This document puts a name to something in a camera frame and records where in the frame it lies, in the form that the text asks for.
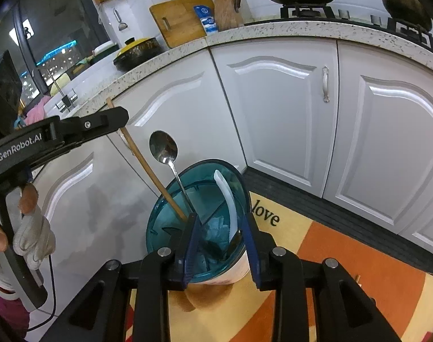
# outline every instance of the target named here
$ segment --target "teal plastic bowl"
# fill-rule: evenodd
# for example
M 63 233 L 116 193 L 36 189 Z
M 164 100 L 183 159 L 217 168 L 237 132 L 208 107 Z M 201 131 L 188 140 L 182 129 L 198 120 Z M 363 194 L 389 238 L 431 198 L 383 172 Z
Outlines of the teal plastic bowl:
M 193 203 L 197 214 L 199 215 L 201 223 L 204 224 L 201 233 L 202 237 L 206 234 L 204 229 L 206 227 L 205 223 L 210 219 L 223 217 L 224 224 L 229 225 L 230 222 L 229 209 L 226 201 L 213 179 L 215 170 L 221 172 L 234 195 L 238 227 L 241 227 L 242 217 L 251 210 L 249 192 L 243 182 L 242 175 L 233 165 L 223 160 L 204 160 L 193 164 L 179 176 L 188 196 L 190 196 L 190 200 Z M 188 216 L 190 214 L 190 209 L 184 201 L 178 183 L 173 180 L 166 189 L 178 206 Z M 170 228 L 176 228 L 183 231 L 185 223 L 177 218 L 171 206 L 163 196 L 160 196 L 153 207 L 149 222 L 147 223 L 145 241 L 148 253 L 168 246 L 171 237 Z M 200 283 L 223 274 L 242 257 L 244 252 L 245 244 L 241 241 L 237 249 L 227 260 L 218 261 L 216 264 L 213 263 L 211 266 L 212 269 L 206 272 L 195 272 L 191 282 Z

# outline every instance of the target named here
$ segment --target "orange rug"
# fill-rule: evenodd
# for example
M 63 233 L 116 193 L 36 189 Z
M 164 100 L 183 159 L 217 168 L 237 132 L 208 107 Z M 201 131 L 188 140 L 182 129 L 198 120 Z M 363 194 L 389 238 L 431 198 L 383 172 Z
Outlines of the orange rug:
M 277 245 L 300 258 L 322 262 L 336 258 L 353 276 L 403 342 L 422 342 L 433 331 L 433 276 L 362 244 L 346 235 L 251 193 L 259 229 Z M 307 290 L 310 341 L 316 341 L 313 301 Z M 127 313 L 126 340 L 132 335 L 135 290 Z M 172 342 L 270 342 L 273 292 L 259 292 L 247 274 L 231 285 L 190 284 L 185 292 L 169 292 Z

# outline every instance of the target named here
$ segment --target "wooden cutting board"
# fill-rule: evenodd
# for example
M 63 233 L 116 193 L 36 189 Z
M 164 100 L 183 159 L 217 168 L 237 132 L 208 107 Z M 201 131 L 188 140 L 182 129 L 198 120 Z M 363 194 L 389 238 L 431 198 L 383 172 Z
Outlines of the wooden cutting board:
M 193 7 L 206 5 L 214 13 L 212 0 L 172 0 L 150 6 L 150 12 L 168 47 L 205 37 L 206 32 Z

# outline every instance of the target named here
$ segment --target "blue gripper pad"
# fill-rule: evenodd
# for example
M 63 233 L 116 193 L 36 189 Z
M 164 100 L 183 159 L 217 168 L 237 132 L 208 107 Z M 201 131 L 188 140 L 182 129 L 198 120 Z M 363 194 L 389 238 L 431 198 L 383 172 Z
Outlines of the blue gripper pad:
M 253 232 L 250 227 L 252 225 L 250 225 L 249 220 L 254 220 L 254 218 L 252 216 L 248 218 L 247 215 L 242 217 L 242 236 L 247 250 L 251 277 L 253 282 L 256 284 L 256 287 L 259 289 L 261 287 L 261 261 L 259 259 L 258 250 L 256 249 Z
M 193 278 L 194 261 L 197 255 L 197 246 L 199 245 L 199 239 L 201 237 L 201 220 L 198 215 L 195 216 L 191 233 L 189 236 L 188 247 L 186 248 L 185 255 L 183 258 L 183 278 L 182 285 L 186 288 Z

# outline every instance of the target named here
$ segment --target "pink clothing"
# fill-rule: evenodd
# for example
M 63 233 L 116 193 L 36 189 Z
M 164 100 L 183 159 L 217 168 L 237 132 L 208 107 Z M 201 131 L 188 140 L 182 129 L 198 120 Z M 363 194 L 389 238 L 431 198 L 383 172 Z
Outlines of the pink clothing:
M 21 338 L 25 338 L 30 325 L 30 314 L 20 299 L 8 301 L 0 297 L 0 316 Z
M 39 100 L 38 104 L 28 111 L 25 118 L 25 123 L 27 126 L 35 122 L 42 121 L 47 117 L 46 112 L 44 111 L 44 106 L 50 99 L 52 99 L 50 96 L 44 96 L 41 100 Z

